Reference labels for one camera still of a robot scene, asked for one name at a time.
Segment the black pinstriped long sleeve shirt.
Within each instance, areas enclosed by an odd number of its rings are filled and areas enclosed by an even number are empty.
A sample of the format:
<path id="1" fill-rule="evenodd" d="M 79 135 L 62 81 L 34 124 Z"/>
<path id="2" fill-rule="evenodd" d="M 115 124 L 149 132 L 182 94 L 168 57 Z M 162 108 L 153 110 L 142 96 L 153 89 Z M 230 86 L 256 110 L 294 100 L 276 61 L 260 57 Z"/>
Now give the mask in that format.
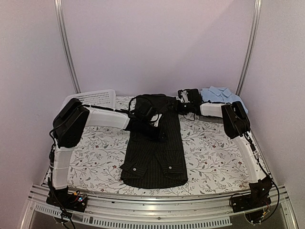
<path id="1" fill-rule="evenodd" d="M 120 166 L 124 184 L 144 188 L 171 188 L 188 181 L 181 128 L 174 109 L 176 98 L 144 94 L 136 98 L 135 109 L 152 105 L 161 114 L 158 126 L 166 141 L 153 141 L 142 133 L 130 132 L 124 163 Z"/>

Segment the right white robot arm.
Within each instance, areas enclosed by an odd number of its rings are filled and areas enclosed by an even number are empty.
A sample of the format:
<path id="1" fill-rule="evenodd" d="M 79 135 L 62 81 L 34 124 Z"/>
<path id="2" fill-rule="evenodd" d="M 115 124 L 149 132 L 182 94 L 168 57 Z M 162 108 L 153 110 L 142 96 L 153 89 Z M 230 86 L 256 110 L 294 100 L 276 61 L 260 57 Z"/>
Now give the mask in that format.
<path id="1" fill-rule="evenodd" d="M 225 134 L 238 147 L 248 170 L 251 193 L 247 196 L 246 203 L 250 208 L 256 208 L 269 197 L 275 183 L 260 162 L 250 121 L 240 101 L 203 101 L 198 89 L 184 89 L 178 91 L 177 111 L 183 115 L 193 113 L 198 116 L 221 118 Z"/>

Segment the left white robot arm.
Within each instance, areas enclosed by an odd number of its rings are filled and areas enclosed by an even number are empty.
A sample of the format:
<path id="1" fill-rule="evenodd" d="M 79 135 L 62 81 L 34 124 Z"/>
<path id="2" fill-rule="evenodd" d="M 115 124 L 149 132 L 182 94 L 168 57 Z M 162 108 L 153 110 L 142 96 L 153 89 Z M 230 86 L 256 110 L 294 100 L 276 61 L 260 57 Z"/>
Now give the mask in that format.
<path id="1" fill-rule="evenodd" d="M 80 142 L 85 127 L 112 127 L 163 142 L 166 135 L 159 123 L 161 117 L 162 114 L 157 112 L 149 100 L 134 110 L 117 110 L 84 104 L 77 98 L 71 98 L 53 120 L 53 128 L 49 132 L 53 139 L 50 153 L 51 177 L 48 180 L 50 190 L 55 190 L 52 199 L 60 207 L 67 207 L 71 203 L 70 195 L 63 189 L 68 186 L 67 175 L 72 152 Z"/>

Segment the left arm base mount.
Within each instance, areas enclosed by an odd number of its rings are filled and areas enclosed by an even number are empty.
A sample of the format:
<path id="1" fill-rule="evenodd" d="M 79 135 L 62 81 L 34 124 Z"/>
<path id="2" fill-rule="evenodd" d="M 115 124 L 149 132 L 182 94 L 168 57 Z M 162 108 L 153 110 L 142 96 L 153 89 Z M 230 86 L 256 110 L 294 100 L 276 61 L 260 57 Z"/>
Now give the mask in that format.
<path id="1" fill-rule="evenodd" d="M 79 191 L 69 193 L 68 188 L 50 190 L 46 203 L 65 210 L 85 212 L 88 196 Z"/>

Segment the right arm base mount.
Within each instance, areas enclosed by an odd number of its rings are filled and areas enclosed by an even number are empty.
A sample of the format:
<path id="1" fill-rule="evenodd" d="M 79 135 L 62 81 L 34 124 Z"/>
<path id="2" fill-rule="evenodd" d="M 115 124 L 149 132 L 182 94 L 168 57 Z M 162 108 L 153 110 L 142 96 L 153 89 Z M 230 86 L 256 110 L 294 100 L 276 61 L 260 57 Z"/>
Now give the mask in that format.
<path id="1" fill-rule="evenodd" d="M 229 206 L 233 209 L 234 213 L 260 208 L 270 204 L 271 199 L 268 194 L 262 198 L 254 198 L 251 194 L 235 193 L 229 199 Z"/>

